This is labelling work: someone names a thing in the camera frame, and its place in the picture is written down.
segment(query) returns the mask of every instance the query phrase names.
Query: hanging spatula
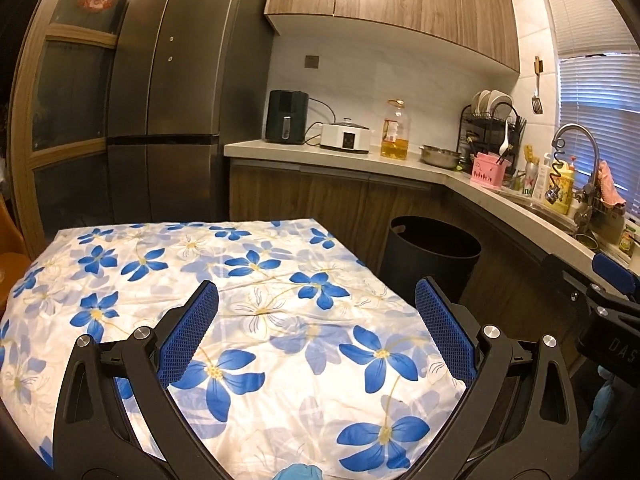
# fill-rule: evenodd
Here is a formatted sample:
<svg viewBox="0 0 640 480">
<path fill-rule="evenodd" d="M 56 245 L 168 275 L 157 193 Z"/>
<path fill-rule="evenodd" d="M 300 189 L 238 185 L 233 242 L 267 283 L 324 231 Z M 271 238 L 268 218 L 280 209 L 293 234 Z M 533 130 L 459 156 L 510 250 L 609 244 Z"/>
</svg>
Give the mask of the hanging spatula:
<svg viewBox="0 0 640 480">
<path fill-rule="evenodd" d="M 540 73 L 544 72 L 542 60 L 536 56 L 536 61 L 533 64 L 536 72 L 536 92 L 531 98 L 531 106 L 533 106 L 533 113 L 536 115 L 542 115 L 542 101 L 540 100 Z"/>
</svg>

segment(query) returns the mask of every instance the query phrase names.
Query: lower cabinet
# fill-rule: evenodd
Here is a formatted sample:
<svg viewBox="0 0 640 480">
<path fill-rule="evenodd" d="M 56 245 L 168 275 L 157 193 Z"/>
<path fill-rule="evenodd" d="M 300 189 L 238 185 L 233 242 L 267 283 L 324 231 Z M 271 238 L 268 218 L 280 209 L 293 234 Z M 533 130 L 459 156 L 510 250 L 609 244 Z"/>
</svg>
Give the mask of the lower cabinet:
<svg viewBox="0 0 640 480">
<path fill-rule="evenodd" d="M 578 362 L 577 314 L 550 290 L 540 267 L 543 251 L 469 200 L 438 184 L 354 171 L 262 161 L 231 165 L 232 221 L 314 218 L 373 273 L 389 222 L 402 215 L 449 222 L 480 242 L 482 254 L 460 301 L 480 324 L 521 340 L 551 334 L 567 366 Z"/>
</svg>

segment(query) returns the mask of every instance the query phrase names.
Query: stainless steel refrigerator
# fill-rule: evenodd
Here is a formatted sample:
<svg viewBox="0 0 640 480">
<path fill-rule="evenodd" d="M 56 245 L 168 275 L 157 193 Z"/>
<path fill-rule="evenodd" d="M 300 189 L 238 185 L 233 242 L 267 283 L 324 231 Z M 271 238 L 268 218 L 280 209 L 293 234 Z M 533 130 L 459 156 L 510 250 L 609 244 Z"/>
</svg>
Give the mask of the stainless steel refrigerator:
<svg viewBox="0 0 640 480">
<path fill-rule="evenodd" d="M 117 223 L 228 218 L 223 147 L 261 133 L 265 1 L 129 0 L 108 101 Z"/>
</svg>

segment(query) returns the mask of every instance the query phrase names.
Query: trash can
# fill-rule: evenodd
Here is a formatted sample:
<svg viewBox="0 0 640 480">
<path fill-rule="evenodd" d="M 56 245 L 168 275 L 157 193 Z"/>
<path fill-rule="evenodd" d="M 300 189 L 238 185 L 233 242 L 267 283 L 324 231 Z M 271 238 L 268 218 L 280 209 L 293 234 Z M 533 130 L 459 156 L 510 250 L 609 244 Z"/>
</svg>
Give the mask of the trash can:
<svg viewBox="0 0 640 480">
<path fill-rule="evenodd" d="M 432 276 L 449 301 L 458 303 L 481 251 L 478 240 L 451 224 L 421 216 L 399 216 L 389 227 L 379 277 L 415 306 L 415 285 Z"/>
</svg>

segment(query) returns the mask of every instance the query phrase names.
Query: wooden door frame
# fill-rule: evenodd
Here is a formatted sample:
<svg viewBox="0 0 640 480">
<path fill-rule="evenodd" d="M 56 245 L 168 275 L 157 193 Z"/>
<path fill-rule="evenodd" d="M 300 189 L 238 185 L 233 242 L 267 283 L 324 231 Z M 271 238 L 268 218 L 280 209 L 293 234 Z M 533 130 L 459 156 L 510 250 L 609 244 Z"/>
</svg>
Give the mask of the wooden door frame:
<svg viewBox="0 0 640 480">
<path fill-rule="evenodd" d="M 46 247 L 33 171 L 62 160 L 106 150 L 106 140 L 102 137 L 33 151 L 33 95 L 46 43 L 65 41 L 110 49 L 115 49 L 118 43 L 116 34 L 51 23 L 58 1 L 38 2 L 22 42 L 9 102 L 8 170 L 12 183 L 12 200 L 18 225 L 32 259 Z"/>
</svg>

